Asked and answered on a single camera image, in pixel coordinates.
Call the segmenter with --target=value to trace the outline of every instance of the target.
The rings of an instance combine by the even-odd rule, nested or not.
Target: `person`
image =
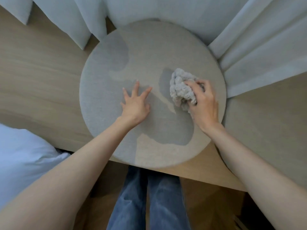
[[[186,81],[197,105],[189,103],[198,127],[219,148],[229,169],[245,185],[250,196],[277,230],[307,228],[307,191],[265,162],[234,137],[218,121],[218,103],[209,81]],[[203,84],[205,92],[199,87]],[[138,95],[136,82],[131,96],[123,89],[122,115],[104,132],[44,174],[0,212],[1,230],[67,229],[90,193],[100,173],[125,135],[150,112]],[[145,193],[151,199],[151,228],[190,229],[179,178],[130,167],[108,229],[144,229]]]

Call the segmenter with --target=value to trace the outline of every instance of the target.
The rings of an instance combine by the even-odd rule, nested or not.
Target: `person's left hand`
[[[150,105],[145,104],[145,99],[151,92],[152,87],[148,87],[140,96],[138,96],[138,88],[140,82],[136,81],[131,97],[128,95],[127,90],[123,88],[124,98],[126,104],[120,103],[122,106],[122,118],[127,120],[131,127],[137,126],[143,122],[150,112]]]

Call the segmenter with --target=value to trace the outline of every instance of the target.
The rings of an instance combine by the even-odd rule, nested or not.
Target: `leg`
[[[148,171],[151,230],[191,230],[179,177]]]
[[[145,230],[147,174],[129,166],[124,187],[110,217],[107,230]]]

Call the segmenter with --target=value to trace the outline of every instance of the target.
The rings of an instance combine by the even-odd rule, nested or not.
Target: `round table top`
[[[212,82],[222,121],[223,75],[207,47],[186,29],[159,21],[135,22],[107,35],[92,51],[79,95],[84,121],[94,137],[121,115],[123,87],[131,92],[136,80],[140,93],[153,87],[147,98],[149,116],[126,135],[113,154],[116,158],[140,167],[165,167],[193,158],[208,145],[210,139],[190,114],[172,102],[169,82],[176,68]]]

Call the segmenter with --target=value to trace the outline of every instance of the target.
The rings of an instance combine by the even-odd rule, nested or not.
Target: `sheer curtain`
[[[228,97],[307,71],[307,0],[0,0],[26,24],[32,2],[83,49],[116,27],[160,19],[196,34],[218,59]]]

